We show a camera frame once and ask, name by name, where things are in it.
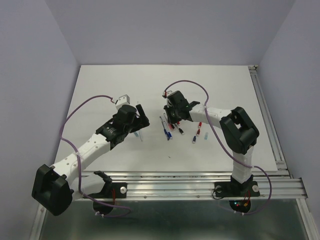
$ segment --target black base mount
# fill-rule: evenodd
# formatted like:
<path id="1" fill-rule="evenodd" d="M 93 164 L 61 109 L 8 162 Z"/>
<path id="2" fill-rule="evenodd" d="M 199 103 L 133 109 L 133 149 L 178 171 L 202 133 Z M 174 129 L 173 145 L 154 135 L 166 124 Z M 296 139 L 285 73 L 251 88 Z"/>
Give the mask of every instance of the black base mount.
<path id="1" fill-rule="evenodd" d="M 128 184 L 126 182 L 112 182 L 112 179 L 107 176 L 105 173 L 101 171 L 96 171 L 94 174 L 99 175 L 103 178 L 105 184 L 102 190 L 98 193 L 90 194 L 89 196 L 94 199 L 112 199 L 113 192 L 115 199 L 125 199 L 127 197 L 127 187 Z M 112 201 L 102 201 L 103 203 L 113 205 Z M 93 202 L 92 203 L 93 210 L 95 212 L 99 212 L 102 214 L 109 214 L 114 208 L 111 206 L 101 205 L 100 203 Z"/>
<path id="2" fill-rule="evenodd" d="M 253 181 L 254 176 L 245 181 L 239 183 L 231 176 L 231 181 L 221 181 L 214 184 L 215 196 L 221 198 L 237 198 L 237 197 L 248 197 L 248 192 L 251 197 L 259 197 L 260 191 L 258 183 Z"/>

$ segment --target aluminum frame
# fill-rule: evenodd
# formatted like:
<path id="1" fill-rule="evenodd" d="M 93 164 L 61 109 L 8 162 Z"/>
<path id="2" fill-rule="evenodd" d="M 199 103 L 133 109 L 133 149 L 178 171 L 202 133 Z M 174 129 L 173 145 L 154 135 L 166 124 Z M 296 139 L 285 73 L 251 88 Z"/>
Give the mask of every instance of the aluminum frame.
<path id="1" fill-rule="evenodd" d="M 296 199 L 303 224 L 310 240 L 320 239 L 317 227 L 306 203 L 307 193 L 301 179 L 293 179 L 285 162 L 277 133 L 267 107 L 259 82 L 256 66 L 248 66 L 252 84 L 266 126 L 272 147 L 277 172 L 270 172 L 272 182 L 272 199 Z M 92 172 L 84 171 L 83 177 Z M 231 172 L 106 172 L 114 182 L 127 182 L 127 198 L 119 201 L 208 201 L 213 200 L 214 183 L 228 181 Z M 261 196 L 255 199 L 267 199 L 269 183 L 259 171 L 253 171 L 254 180 L 258 182 Z M 223 200 L 241 198 L 224 198 Z M 30 239 L 40 237 L 47 210 L 39 204 L 33 223 Z"/>

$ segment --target white arm link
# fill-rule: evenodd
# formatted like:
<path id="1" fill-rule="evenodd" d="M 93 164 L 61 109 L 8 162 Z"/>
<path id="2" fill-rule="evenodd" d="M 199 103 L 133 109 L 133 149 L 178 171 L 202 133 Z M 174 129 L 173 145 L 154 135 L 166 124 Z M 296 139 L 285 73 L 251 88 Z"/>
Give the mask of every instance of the white arm link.
<path id="1" fill-rule="evenodd" d="M 254 151 L 254 147 L 250 147 L 249 150 L 246 152 L 245 155 L 233 152 L 233 156 L 239 162 L 245 165 L 252 165 L 252 153 Z M 239 183 L 243 184 L 247 181 L 252 175 L 251 168 L 242 166 L 241 164 L 233 161 L 233 170 L 232 170 L 232 177 L 237 180 Z"/>
<path id="2" fill-rule="evenodd" d="M 207 107 L 207 112 L 213 126 L 221 129 L 221 118 L 228 116 L 231 113 L 231 110 Z M 205 106 L 203 104 L 197 104 L 189 113 L 193 122 L 209 124 L 205 113 Z"/>
<path id="3" fill-rule="evenodd" d="M 93 134 L 92 137 L 78 148 L 78 153 L 73 152 L 63 160 L 52 165 L 54 171 L 60 176 L 66 175 L 66 181 L 69 186 L 78 176 L 78 162 L 77 155 L 81 159 L 81 171 L 85 170 L 101 155 L 110 151 L 110 143 L 107 142 L 106 137 L 101 134 Z"/>

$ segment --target blue pen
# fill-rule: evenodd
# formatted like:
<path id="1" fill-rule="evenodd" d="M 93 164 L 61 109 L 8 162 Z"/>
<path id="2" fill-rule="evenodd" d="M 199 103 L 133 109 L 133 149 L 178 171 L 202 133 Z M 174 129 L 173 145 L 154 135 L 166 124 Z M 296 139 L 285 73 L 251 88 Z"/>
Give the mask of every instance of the blue pen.
<path id="1" fill-rule="evenodd" d="M 164 134 L 165 134 L 165 136 L 166 136 L 166 139 L 169 141 L 170 136 L 169 136 L 169 134 L 168 134 L 168 132 L 167 132 L 167 130 L 166 130 L 166 128 L 165 128 L 164 122 L 162 121 L 162 118 L 161 118 L 161 117 L 160 117 L 160 119 L 161 119 L 161 124 L 162 124 L 162 127 L 163 127 Z"/>
<path id="2" fill-rule="evenodd" d="M 161 116 L 160 116 L 160 118 L 161 118 L 161 122 L 163 122 L 163 124 L 164 124 L 164 128 L 166 129 L 169 138 L 172 139 L 173 137 L 172 137 L 172 135 L 170 133 L 169 125 L 168 125 L 166 119 L 163 120 Z"/>

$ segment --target screw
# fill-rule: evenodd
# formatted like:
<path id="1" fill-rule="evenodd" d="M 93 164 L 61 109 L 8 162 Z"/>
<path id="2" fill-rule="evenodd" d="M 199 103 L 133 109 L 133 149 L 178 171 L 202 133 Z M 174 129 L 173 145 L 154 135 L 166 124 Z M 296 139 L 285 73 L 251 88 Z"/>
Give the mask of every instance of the screw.
<path id="1" fill-rule="evenodd" d="M 125 186 L 120 187 L 120 193 L 125 194 L 127 192 L 127 189 Z"/>
<path id="2" fill-rule="evenodd" d="M 216 186 L 215 190 L 217 193 L 221 193 L 222 192 L 222 187 L 221 186 Z"/>
<path id="3" fill-rule="evenodd" d="M 259 187 L 258 187 L 257 185 L 253 185 L 253 186 L 252 186 L 252 190 L 253 190 L 255 193 L 257 193 L 257 192 L 259 192 Z"/>

